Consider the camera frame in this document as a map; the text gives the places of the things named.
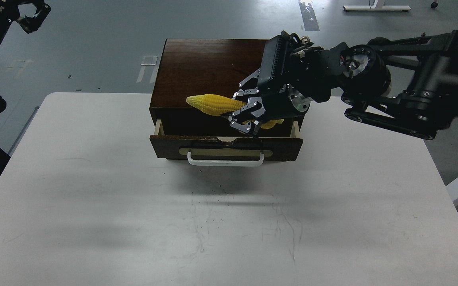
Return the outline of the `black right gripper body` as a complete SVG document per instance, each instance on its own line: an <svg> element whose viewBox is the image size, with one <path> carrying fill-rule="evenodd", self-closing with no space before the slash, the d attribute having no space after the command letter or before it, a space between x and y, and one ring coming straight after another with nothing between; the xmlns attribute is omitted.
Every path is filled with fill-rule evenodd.
<svg viewBox="0 0 458 286"><path fill-rule="evenodd" d="M331 97L329 81L312 75L285 76L272 79L259 76L259 121L288 119L303 116L311 101L326 102Z"/></svg>

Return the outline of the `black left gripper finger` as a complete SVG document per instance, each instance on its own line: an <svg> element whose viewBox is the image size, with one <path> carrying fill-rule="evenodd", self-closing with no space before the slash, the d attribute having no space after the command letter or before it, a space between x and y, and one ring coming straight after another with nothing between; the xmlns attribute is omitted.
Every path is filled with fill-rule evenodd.
<svg viewBox="0 0 458 286"><path fill-rule="evenodd" d="M46 17L51 12L51 6L44 0L18 0L17 2L18 7L28 4L35 6L35 14L33 14L33 16L19 16L17 18L17 23L27 34L31 34L41 27Z"/></svg>

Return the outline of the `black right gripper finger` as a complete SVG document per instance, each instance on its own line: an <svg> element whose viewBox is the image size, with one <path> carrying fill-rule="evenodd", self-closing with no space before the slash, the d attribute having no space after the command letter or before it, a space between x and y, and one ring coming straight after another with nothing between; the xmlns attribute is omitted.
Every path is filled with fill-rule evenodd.
<svg viewBox="0 0 458 286"><path fill-rule="evenodd" d="M258 97L258 79L260 75L260 69L257 69L252 74L247 76L244 80L239 83L239 90L233 95L234 100L248 100L251 97Z"/></svg>

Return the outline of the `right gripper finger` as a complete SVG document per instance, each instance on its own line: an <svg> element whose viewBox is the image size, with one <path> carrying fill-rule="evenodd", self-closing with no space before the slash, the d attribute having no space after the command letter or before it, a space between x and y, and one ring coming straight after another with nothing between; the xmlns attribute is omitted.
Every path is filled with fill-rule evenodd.
<svg viewBox="0 0 458 286"><path fill-rule="evenodd" d="M243 106L228 117L230 127L247 136L258 137L265 123L265 109L260 100Z"/></svg>

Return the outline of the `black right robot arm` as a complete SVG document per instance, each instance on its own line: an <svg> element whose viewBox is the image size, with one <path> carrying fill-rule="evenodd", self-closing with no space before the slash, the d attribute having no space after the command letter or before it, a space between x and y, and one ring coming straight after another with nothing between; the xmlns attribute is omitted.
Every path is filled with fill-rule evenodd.
<svg viewBox="0 0 458 286"><path fill-rule="evenodd" d="M304 116L337 88L346 118L430 141L458 118L458 30L329 49L282 31L234 93L243 106L225 116L258 137L265 123Z"/></svg>

